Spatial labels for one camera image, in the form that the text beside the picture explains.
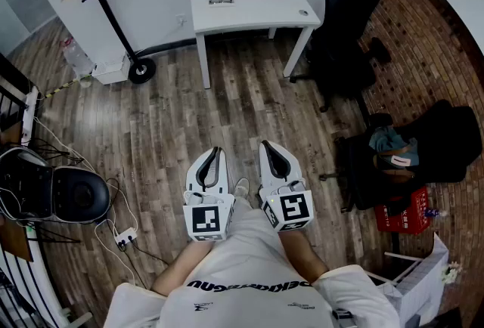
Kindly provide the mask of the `person's shoe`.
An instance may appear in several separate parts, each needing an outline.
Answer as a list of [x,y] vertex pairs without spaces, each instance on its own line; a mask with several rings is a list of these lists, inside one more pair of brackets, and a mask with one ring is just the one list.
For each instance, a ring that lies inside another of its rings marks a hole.
[[245,200],[250,192],[250,183],[247,178],[241,178],[235,185],[234,197]]

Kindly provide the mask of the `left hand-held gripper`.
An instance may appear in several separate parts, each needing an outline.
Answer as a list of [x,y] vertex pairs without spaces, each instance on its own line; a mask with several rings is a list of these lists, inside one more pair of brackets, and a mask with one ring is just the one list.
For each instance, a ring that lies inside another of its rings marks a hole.
[[228,170],[221,147],[209,149],[194,161],[187,171],[186,188],[183,211],[188,236],[198,242],[226,240],[234,212],[234,196],[225,194]]

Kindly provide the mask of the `black office chair with clothes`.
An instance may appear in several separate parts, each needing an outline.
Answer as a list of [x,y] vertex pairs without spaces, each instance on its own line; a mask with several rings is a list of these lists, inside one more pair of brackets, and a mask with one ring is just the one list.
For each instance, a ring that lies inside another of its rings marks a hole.
[[[404,184],[393,184],[373,164],[375,151],[369,146],[374,130],[392,126],[405,140],[416,138],[420,164],[412,167],[415,177]],[[437,101],[422,116],[406,125],[395,126],[388,113],[368,116],[361,135],[336,138],[338,168],[321,174],[320,181],[342,178],[347,184],[347,206],[366,210],[386,205],[391,215],[409,205],[410,195],[426,184],[462,181],[467,167],[481,154],[482,140],[478,122],[470,107],[454,107],[446,100]]]

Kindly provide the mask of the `person's right forearm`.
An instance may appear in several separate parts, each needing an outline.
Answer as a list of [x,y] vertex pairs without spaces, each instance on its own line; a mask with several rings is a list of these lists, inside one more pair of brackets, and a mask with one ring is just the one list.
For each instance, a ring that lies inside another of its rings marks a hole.
[[284,231],[279,233],[279,237],[288,261],[308,283],[314,283],[329,271],[302,231]]

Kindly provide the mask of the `black coat rack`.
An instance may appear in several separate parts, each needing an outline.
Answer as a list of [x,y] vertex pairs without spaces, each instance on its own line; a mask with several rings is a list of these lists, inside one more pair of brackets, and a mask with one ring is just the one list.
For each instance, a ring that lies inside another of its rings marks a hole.
[[[87,1],[88,0],[81,0],[81,3],[85,3]],[[157,65],[155,64],[154,60],[150,58],[140,58],[135,53],[135,51],[132,49],[132,46],[129,44],[129,41],[126,38],[126,35],[124,34],[120,24],[118,23],[108,1],[98,0],[98,2],[131,62],[128,80],[135,85],[146,83],[155,75]]]

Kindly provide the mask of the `yellow black striped tape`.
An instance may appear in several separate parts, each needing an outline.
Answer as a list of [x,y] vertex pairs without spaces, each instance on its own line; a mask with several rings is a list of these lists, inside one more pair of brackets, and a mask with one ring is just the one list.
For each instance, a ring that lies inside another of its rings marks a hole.
[[44,96],[44,99],[47,99],[47,98],[50,98],[52,97],[54,94],[57,94],[58,92],[64,90],[64,89],[67,89],[69,88],[70,86],[78,83],[80,81],[80,79],[73,79],[59,87],[57,87],[56,89],[54,89],[53,91],[50,91],[49,93],[47,93],[45,96]]

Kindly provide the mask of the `black padded chair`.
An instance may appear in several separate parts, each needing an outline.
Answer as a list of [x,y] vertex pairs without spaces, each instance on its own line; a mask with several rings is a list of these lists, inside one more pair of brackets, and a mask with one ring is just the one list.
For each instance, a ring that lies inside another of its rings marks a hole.
[[90,223],[110,208],[105,180],[74,166],[50,166],[26,147],[0,154],[0,212],[12,221]]

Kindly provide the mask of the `white tiled box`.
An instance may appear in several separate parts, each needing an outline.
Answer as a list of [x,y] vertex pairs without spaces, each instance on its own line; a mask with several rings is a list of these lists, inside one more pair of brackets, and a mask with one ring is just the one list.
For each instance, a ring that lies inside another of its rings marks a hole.
[[447,246],[437,234],[433,235],[433,250],[426,258],[389,254],[390,257],[412,262],[397,278],[378,286],[396,310],[400,328],[405,328],[415,319],[424,325],[437,316],[445,286],[442,277],[448,255]]

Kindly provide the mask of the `white perforated plastic box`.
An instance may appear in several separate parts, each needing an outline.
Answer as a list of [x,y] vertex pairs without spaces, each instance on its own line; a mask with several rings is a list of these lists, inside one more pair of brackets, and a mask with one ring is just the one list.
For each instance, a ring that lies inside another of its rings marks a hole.
[[127,53],[115,59],[96,63],[92,76],[103,85],[124,82],[129,77],[131,62]]

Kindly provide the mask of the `person's left forearm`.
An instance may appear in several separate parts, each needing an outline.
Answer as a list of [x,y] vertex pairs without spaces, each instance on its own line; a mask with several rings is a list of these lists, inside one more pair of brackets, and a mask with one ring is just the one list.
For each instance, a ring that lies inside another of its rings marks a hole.
[[210,253],[213,241],[191,241],[177,258],[158,276],[151,290],[168,296],[187,280],[191,272]]

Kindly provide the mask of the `long white power strip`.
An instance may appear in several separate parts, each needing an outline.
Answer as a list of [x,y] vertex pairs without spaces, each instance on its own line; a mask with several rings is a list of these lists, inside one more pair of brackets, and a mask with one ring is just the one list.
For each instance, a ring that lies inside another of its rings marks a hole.
[[34,116],[36,115],[36,105],[39,90],[36,86],[32,87],[31,92],[26,96],[25,109],[22,118],[22,137],[20,143],[23,146],[28,146],[33,136]]

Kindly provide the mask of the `large clear water bottle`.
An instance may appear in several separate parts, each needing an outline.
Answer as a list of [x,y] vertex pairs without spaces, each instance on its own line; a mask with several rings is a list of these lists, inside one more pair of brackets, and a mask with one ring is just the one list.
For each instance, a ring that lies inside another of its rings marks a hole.
[[62,52],[66,62],[73,69],[76,78],[90,76],[95,68],[94,63],[71,36],[61,42]]

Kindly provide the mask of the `red box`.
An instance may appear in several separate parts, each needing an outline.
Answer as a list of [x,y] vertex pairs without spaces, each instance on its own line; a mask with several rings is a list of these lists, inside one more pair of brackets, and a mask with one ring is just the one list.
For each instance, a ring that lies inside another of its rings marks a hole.
[[428,192],[426,187],[414,191],[408,201],[409,205],[399,214],[391,215],[386,205],[374,208],[377,229],[379,231],[418,235],[430,226],[430,219],[425,216],[428,207]]

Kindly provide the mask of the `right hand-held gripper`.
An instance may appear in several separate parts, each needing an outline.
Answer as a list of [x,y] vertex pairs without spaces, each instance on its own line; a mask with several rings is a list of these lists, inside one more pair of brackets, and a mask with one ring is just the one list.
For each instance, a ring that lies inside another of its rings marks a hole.
[[301,178],[298,159],[281,145],[264,140],[259,164],[260,206],[270,225],[277,232],[306,227],[314,219],[313,199]]

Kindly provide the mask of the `small white power strip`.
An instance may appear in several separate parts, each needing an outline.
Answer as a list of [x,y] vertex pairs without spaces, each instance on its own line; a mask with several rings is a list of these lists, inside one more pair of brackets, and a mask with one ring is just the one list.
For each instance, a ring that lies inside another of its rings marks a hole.
[[118,233],[114,236],[116,244],[118,246],[125,246],[131,243],[137,238],[136,230],[133,227],[126,229],[125,231]]

